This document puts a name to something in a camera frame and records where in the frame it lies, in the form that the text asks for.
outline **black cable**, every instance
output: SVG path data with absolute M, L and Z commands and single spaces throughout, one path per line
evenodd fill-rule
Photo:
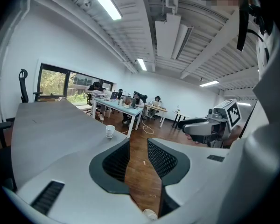
M 265 45 L 265 53 L 266 53 L 266 63 L 268 63 L 269 58 L 270 58 L 270 55 L 269 55 L 269 50 L 268 50 L 268 48 L 266 47 L 265 41 L 264 41 L 256 32 L 254 32 L 254 31 L 251 30 L 251 29 L 248 29 L 248 30 L 247 30 L 247 33 L 252 33 L 252 34 L 256 35 L 256 36 L 261 40 L 261 42 L 264 43 L 264 45 Z

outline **white cable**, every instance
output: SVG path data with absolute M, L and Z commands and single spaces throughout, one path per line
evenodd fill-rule
M 144 118 L 144 116 L 142 117 L 142 124 L 143 124 L 143 127 L 138 128 L 138 129 L 143 129 L 143 130 L 145 131 L 145 133 L 148 133 L 148 134 L 154 134 L 154 130 L 153 130 L 151 127 L 149 127 L 148 125 L 144 124 L 143 118 Z M 152 133 L 149 133 L 149 132 L 146 131 L 146 129 L 151 129 L 153 132 L 152 132 Z

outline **hair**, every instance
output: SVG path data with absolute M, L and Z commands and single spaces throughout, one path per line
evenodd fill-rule
M 95 83 L 93 83 L 93 87 L 94 87 L 94 86 L 99 87 L 99 88 L 101 88 L 101 87 L 102 87 L 102 85 L 101 85 L 101 83 L 100 83 L 100 82 L 95 82 Z
M 139 92 L 134 92 L 134 95 L 138 95 L 138 97 L 139 97 L 139 99 L 136 100 L 136 105 L 138 105 L 139 101 L 140 101 L 140 93 Z

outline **computer monitor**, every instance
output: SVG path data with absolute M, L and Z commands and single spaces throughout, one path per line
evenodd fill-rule
M 116 99 L 117 96 L 118 96 L 118 92 L 112 92 L 110 99 Z

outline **fluorescent light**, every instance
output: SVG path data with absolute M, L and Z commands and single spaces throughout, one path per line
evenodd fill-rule
M 246 106 L 251 106 L 249 103 L 240 103 L 238 102 L 238 105 L 246 105 Z
M 144 64 L 143 59 L 138 58 L 137 60 L 138 60 L 138 62 L 139 62 L 139 64 L 140 64 L 140 66 L 141 66 L 142 70 L 146 70 L 146 67 L 145 67 L 145 64 Z
M 208 83 L 206 83 L 206 84 L 201 84 L 200 86 L 201 86 L 201 87 L 205 87 L 205 86 L 208 86 L 208 85 L 211 85 L 211 84 L 218 84 L 218 83 L 219 83 L 218 81 L 214 80 L 214 81 L 208 82 Z
M 121 19 L 121 15 L 111 0 L 98 0 L 113 20 Z

